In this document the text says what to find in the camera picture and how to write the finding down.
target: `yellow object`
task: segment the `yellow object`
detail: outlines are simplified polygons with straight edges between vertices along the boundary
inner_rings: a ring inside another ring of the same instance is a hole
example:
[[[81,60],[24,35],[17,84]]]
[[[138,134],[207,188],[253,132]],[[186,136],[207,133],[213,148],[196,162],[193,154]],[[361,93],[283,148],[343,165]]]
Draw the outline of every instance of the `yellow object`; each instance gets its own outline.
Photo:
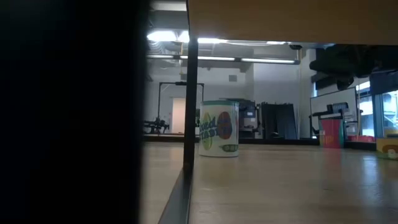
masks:
[[[377,156],[383,159],[398,160],[398,139],[376,139]]]

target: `doorway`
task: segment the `doorway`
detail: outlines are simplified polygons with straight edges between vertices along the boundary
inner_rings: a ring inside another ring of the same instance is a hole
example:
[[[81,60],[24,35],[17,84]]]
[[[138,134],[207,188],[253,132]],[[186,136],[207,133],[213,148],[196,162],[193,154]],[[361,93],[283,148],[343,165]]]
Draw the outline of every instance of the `doorway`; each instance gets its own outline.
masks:
[[[185,98],[173,98],[172,133],[183,134],[185,130]]]

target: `ceiling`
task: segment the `ceiling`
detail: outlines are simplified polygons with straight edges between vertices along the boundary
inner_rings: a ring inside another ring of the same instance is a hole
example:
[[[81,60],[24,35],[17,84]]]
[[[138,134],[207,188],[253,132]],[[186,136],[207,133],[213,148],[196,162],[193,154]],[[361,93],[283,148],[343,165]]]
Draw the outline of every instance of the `ceiling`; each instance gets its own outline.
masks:
[[[185,1],[161,1],[179,3],[184,5]],[[186,11],[164,11],[152,9],[150,12],[150,30],[172,30],[176,35],[180,35],[182,31],[188,30],[188,16]],[[200,37],[216,37],[211,35],[203,35]],[[303,57],[305,49],[324,48],[325,44],[292,42],[291,44],[303,46]],[[149,41],[149,54],[181,54],[187,55],[188,44],[181,42],[152,42]],[[199,44],[199,56],[219,56],[219,57],[247,57],[247,58],[278,58],[278,59],[298,59],[297,51],[292,50],[288,44],[269,45],[266,41],[249,41],[249,40],[229,40],[228,43],[220,44]],[[179,67],[178,60],[159,60],[149,59],[152,67],[169,68]],[[187,66],[187,61],[182,61],[182,66]],[[202,68],[238,68],[241,72],[246,72],[250,63],[242,62],[214,62],[203,61],[198,62],[198,66]]]

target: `green lid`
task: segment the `green lid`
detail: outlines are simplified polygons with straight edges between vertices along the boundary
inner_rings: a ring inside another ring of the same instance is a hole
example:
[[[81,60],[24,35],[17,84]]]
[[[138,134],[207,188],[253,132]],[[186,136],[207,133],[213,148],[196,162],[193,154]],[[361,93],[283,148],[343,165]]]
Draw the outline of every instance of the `green lid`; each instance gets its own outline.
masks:
[[[239,106],[239,102],[231,101],[231,100],[209,100],[203,101],[203,105],[230,105],[230,106]]]

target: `black shelf post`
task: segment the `black shelf post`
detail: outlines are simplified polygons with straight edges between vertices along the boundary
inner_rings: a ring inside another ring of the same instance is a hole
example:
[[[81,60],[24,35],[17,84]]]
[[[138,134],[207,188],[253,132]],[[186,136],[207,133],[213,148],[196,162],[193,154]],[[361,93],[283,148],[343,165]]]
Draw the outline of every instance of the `black shelf post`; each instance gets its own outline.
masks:
[[[195,115],[198,83],[198,39],[190,37],[188,44],[187,94],[185,102],[185,135],[183,168],[192,170],[195,156]]]

